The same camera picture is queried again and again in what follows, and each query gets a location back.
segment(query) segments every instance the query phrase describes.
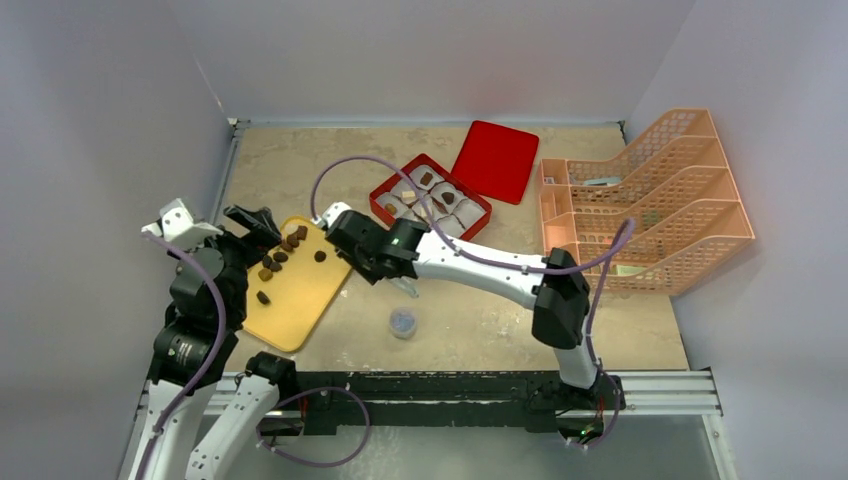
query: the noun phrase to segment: red lid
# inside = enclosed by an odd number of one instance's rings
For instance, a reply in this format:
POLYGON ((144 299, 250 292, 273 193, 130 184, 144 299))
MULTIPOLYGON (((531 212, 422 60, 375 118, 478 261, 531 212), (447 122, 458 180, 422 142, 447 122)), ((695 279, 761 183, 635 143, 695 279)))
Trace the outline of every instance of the red lid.
POLYGON ((532 133, 476 120, 451 173, 480 195, 518 205, 538 148, 532 133))

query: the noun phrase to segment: beige floor surface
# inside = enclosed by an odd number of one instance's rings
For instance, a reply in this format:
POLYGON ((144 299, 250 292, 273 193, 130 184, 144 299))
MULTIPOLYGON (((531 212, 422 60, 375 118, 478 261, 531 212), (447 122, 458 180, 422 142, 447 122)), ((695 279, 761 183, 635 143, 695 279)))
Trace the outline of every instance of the beige floor surface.
MULTIPOLYGON (((539 158, 606 159, 623 146, 617 125, 592 128, 523 128, 541 139, 539 158)), ((402 166, 427 153, 450 170, 466 128, 262 128, 246 131, 228 189, 228 203, 268 206, 277 222, 309 215, 315 176, 352 154, 381 156, 402 166)), ((391 174, 366 162, 327 175, 318 208, 344 201, 370 212, 368 193, 391 174)), ((492 219, 474 242, 519 253, 541 253, 532 187, 521 205, 491 200, 492 219)), ((535 370, 555 369, 551 350, 530 334, 531 316, 511 302, 471 288, 419 280, 412 299, 386 282, 370 286, 351 274, 295 358, 300 370, 535 370), (410 340, 394 338, 389 313, 412 307, 419 326, 410 340)), ((228 370, 242 370, 259 350, 275 351, 245 332, 228 370)), ((610 369, 686 369, 686 356, 668 297, 604 295, 595 345, 610 369)))

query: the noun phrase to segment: black linear rail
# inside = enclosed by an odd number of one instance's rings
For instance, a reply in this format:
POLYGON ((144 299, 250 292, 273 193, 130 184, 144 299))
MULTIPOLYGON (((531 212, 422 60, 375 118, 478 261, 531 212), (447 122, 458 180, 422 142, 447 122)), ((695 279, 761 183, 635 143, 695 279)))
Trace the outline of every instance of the black linear rail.
MULTIPOLYGON (((613 377, 621 388, 621 381, 613 377)), ((376 426, 522 427, 556 432, 557 412, 614 404, 609 381, 594 392, 564 387, 555 371, 527 372, 298 372, 301 390, 349 388, 367 405, 376 426)), ((625 407, 624 398, 621 408, 625 407)), ((341 393, 309 396, 307 435, 333 435, 339 425, 363 425, 358 405, 341 393)))

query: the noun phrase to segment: black bracket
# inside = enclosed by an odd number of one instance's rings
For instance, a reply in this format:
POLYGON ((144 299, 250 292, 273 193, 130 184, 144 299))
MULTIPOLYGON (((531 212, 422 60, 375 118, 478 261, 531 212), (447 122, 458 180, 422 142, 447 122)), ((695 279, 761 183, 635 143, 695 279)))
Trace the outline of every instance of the black bracket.
POLYGON ((255 212, 245 210, 238 205, 224 209, 224 215, 249 230, 241 240, 256 250, 267 252, 283 241, 280 229, 274 222, 271 209, 262 207, 255 212))
MULTIPOLYGON (((548 268, 569 268, 577 263, 565 250, 554 248, 546 258, 548 268)), ((545 275, 542 284, 533 287, 531 333, 553 348, 571 350, 583 342, 583 320, 589 313, 589 284, 581 273, 545 275)))
POLYGON ((418 278, 412 262, 416 249, 430 227, 421 222, 398 219, 389 230, 355 210, 342 212, 327 230, 326 239, 339 257, 374 285, 383 278, 418 278))
POLYGON ((267 378, 268 383, 280 389, 280 400, 300 392, 297 384, 297 371, 293 360, 278 357, 268 352, 259 352, 247 361, 245 375, 257 375, 267 378))

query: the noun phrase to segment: cable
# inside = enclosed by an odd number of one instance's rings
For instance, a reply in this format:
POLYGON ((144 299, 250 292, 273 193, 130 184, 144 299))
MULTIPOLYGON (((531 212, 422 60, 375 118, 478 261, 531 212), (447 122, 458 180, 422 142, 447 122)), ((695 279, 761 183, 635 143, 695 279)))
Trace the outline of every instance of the cable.
POLYGON ((209 272, 197 263, 197 260, 195 260, 194 257, 166 242, 164 239, 159 238, 150 232, 144 232, 141 236, 168 250, 200 275, 200 278, 203 279, 204 283, 206 283, 206 286, 209 288, 209 292, 212 294, 212 298, 215 300, 215 307, 218 310, 218 331, 215 334, 215 341, 212 343, 212 348, 209 349, 209 353, 206 355, 206 359, 200 365, 200 368, 197 369, 197 372, 193 377, 191 377, 188 383, 186 383, 183 389, 174 396, 171 403, 162 410, 162 413, 159 415, 159 419, 156 420, 156 423, 153 425, 153 431, 150 432, 150 438, 147 440, 147 445, 144 446, 144 452, 141 455, 138 470, 136 470, 136 480, 144 478, 144 473, 147 470, 147 463, 150 461, 150 457, 153 455, 153 449, 156 446, 156 440, 162 435, 162 433, 164 433, 165 423, 168 421, 168 418, 172 413, 174 413, 174 410, 177 409, 188 393, 194 389, 198 382, 200 382, 200 379, 206 375, 206 372, 212 366, 212 362, 215 361, 215 358, 218 356, 218 352, 221 350, 221 345, 224 343, 224 331, 226 330, 227 325, 227 312, 224 308, 224 297, 221 296, 221 291, 218 289, 218 286, 215 285, 215 280, 211 275, 209 275, 209 272))
POLYGON ((621 224, 621 226, 618 227, 618 231, 615 233, 615 237, 613 238, 612 243, 610 244, 610 248, 606 252, 602 253, 598 257, 596 257, 596 258, 594 258, 594 259, 592 259, 592 260, 590 260, 586 263, 583 263, 581 265, 577 265, 577 266, 574 266, 574 267, 569 267, 569 268, 539 268, 539 267, 529 267, 529 266, 526 266, 526 265, 517 265, 517 264, 508 263, 508 262, 500 262, 500 261, 496 261, 496 260, 490 260, 490 259, 487 259, 487 258, 478 257, 477 255, 473 255, 471 253, 468 253, 465 250, 458 248, 456 245, 454 245, 454 243, 451 241, 450 237, 448 237, 447 234, 445 234, 445 232, 441 229, 441 227, 439 227, 439 225, 434 221, 434 217, 433 217, 432 212, 430 211, 430 207, 427 205, 427 202, 424 201, 424 198, 421 195, 421 192, 415 186, 415 183, 412 181, 412 179, 409 178, 409 176, 406 173, 404 173, 403 170, 396 167, 395 165, 392 165, 391 163, 389 163, 386 160, 383 160, 382 158, 371 156, 371 155, 353 155, 353 156, 350 156, 350 157, 340 158, 340 159, 336 160, 335 162, 331 163, 330 165, 328 165, 327 167, 325 167, 323 170, 321 170, 321 173, 318 174, 318 177, 315 179, 315 183, 312 185, 312 191, 309 195, 309 208, 310 208, 311 213, 312 213, 312 218, 314 218, 314 219, 320 218, 320 216, 318 215, 318 211, 315 208, 315 196, 318 193, 318 186, 320 185, 321 180, 324 178, 324 175, 326 175, 327 172, 329 172, 333 168, 337 167, 338 165, 341 165, 342 163, 351 162, 351 161, 354 161, 354 160, 367 160, 367 161, 371 161, 371 162, 376 162, 376 163, 379 163, 379 164, 393 170, 403 181, 405 181, 412 188, 412 192, 415 193, 415 198, 418 200, 418 202, 421 203, 421 207, 424 209, 424 213, 427 214, 427 221, 430 224, 430 227, 433 229, 433 231, 436 232, 436 235, 438 235, 439 238, 445 243, 445 245, 447 245, 454 253, 461 255, 461 256, 469 259, 469 260, 473 260, 477 263, 481 263, 483 265, 488 265, 488 266, 491 266, 491 267, 500 267, 500 268, 506 268, 506 269, 509 269, 509 270, 518 270, 518 271, 521 271, 522 273, 523 272, 541 273, 543 275, 571 275, 571 274, 581 272, 583 270, 587 270, 589 268, 595 267, 595 266, 603 263, 603 267, 602 267, 602 270, 601 270, 601 276, 600 276, 600 278, 598 278, 598 286, 595 288, 595 296, 593 298, 592 305, 589 308, 589 314, 587 315, 587 318, 586 318, 586 347, 589 351, 589 357, 592 360, 592 363, 594 363, 595 366, 598 369, 599 375, 606 378, 612 384, 613 392, 614 392, 614 395, 615 395, 615 407, 613 409, 613 415, 612 415, 612 419, 610 420, 609 427, 607 427, 605 429, 604 434, 601 435, 600 437, 598 437, 590 445, 582 445, 581 444, 580 446, 583 447, 583 448, 589 448, 590 446, 591 447, 597 446, 604 438, 609 436, 609 433, 612 431, 612 429, 615 427, 616 422, 618 421, 618 414, 619 414, 619 410, 621 408, 621 390, 618 388, 618 385, 615 383, 615 381, 612 379, 612 377, 603 369, 603 365, 601 365, 601 362, 598 360, 597 356, 595 355, 595 348, 594 348, 594 344, 592 342, 592 335, 591 335, 592 334, 592 326, 594 325, 595 312, 597 310, 597 306, 598 306, 598 303, 600 301, 601 290, 603 290, 604 281, 606 280, 607 274, 609 273, 610 265, 612 263, 612 257, 615 256, 615 254, 617 254, 618 252, 620 252, 621 249, 623 249, 624 246, 627 244, 627 242, 630 241, 630 238, 633 236, 633 232, 636 230, 636 221, 633 218, 625 219, 624 222, 621 224))
POLYGON ((387 162, 386 160, 383 160, 382 158, 374 157, 374 156, 371 156, 371 155, 354 155, 354 156, 351 156, 351 157, 344 157, 344 158, 336 160, 335 162, 327 165, 327 167, 325 167, 323 170, 321 170, 321 173, 318 174, 318 178, 315 179, 315 183, 312 185, 312 192, 309 195, 309 208, 312 212, 312 218, 314 218, 314 219, 321 218, 318 215, 318 211, 315 208, 315 196, 318 192, 318 185, 321 183, 321 180, 324 178, 324 175, 326 175, 327 172, 329 172, 333 168, 337 167, 338 165, 341 165, 342 163, 350 162, 350 161, 353 161, 353 160, 368 160, 368 161, 371 161, 371 162, 379 163, 380 165, 386 166, 386 167, 394 170, 394 172, 396 174, 398 174, 398 176, 400 176, 400 178, 403 179, 403 181, 405 181, 407 184, 409 184, 410 187, 412 187, 412 191, 413 191, 413 193, 415 193, 415 198, 418 199, 418 201, 421 203, 421 207, 424 208, 424 212, 427 214, 427 221, 430 224, 430 227, 433 229, 434 232, 436 232, 436 235, 438 235, 439 238, 441 238, 442 241, 445 242, 445 245, 450 247, 450 249, 458 255, 461 255, 461 256, 469 259, 469 260, 473 260, 477 263, 481 263, 483 265, 488 265, 490 267, 500 267, 500 268, 506 268, 506 269, 509 269, 509 270, 518 270, 518 271, 521 271, 522 273, 527 272, 527 273, 541 273, 541 274, 544 274, 544 275, 571 275, 573 273, 577 273, 577 272, 581 272, 583 270, 586 270, 587 268, 592 268, 594 266, 600 265, 601 263, 605 262, 606 260, 611 259, 616 253, 618 253, 619 251, 621 251, 622 248, 624 248, 624 245, 627 243, 627 240, 633 235, 634 230, 636 230, 636 221, 633 220, 632 218, 628 218, 622 224, 623 226, 626 226, 626 235, 624 235, 624 239, 625 239, 624 241, 622 241, 622 242, 613 241, 612 244, 610 245, 609 250, 607 250, 603 254, 599 255, 597 258, 594 258, 594 259, 592 259, 592 260, 590 260, 590 261, 588 261, 588 262, 586 262, 582 265, 577 265, 575 267, 570 267, 570 268, 528 267, 526 265, 517 265, 517 264, 513 264, 513 263, 500 262, 500 261, 497 261, 497 260, 490 260, 488 258, 478 257, 477 255, 468 253, 465 250, 458 248, 456 245, 454 245, 454 243, 451 241, 450 237, 448 237, 447 234, 442 230, 442 228, 439 227, 439 225, 433 220, 434 217, 433 217, 432 212, 430 211, 430 207, 427 205, 427 202, 423 201, 424 197, 421 195, 421 192, 418 191, 418 188, 415 186, 415 183, 412 181, 411 178, 409 178, 409 176, 406 173, 403 172, 403 170, 392 165, 391 163, 387 162))
POLYGON ((306 465, 308 467, 318 467, 318 468, 338 467, 339 465, 344 465, 345 463, 353 460, 357 455, 359 455, 359 453, 362 451, 362 449, 365 448, 365 444, 368 443, 368 437, 371 435, 371 417, 368 415, 368 409, 365 407, 365 402, 363 402, 361 398, 357 397, 356 394, 354 394, 350 390, 347 390, 347 389, 341 388, 341 387, 312 388, 312 389, 305 390, 303 392, 298 393, 297 395, 291 396, 291 397, 283 400, 282 402, 278 403, 277 406, 274 407, 274 408, 282 408, 282 407, 288 405, 289 403, 291 403, 295 400, 304 398, 308 395, 312 395, 313 393, 318 393, 318 392, 323 392, 323 391, 341 392, 341 393, 344 393, 345 395, 349 396, 354 401, 356 401, 356 403, 359 405, 359 408, 362 410, 362 415, 365 417, 365 434, 362 435, 362 441, 359 442, 359 445, 357 445, 356 449, 354 449, 354 451, 350 455, 346 456, 345 458, 343 458, 341 460, 337 460, 335 462, 327 462, 327 463, 313 462, 312 460, 306 460, 304 458, 294 456, 290 453, 286 453, 286 452, 284 452, 284 451, 282 451, 282 450, 280 450, 280 449, 278 449, 278 448, 276 448, 272 445, 269 445, 268 442, 266 442, 262 438, 262 434, 259 430, 259 426, 256 427, 256 437, 259 439, 259 443, 256 446, 257 447, 260 447, 260 446, 264 447, 266 450, 268 450, 271 453, 275 453, 275 454, 277 454, 277 455, 279 455, 283 458, 287 458, 287 459, 289 459, 289 460, 291 460, 295 463, 299 463, 301 465, 306 465))

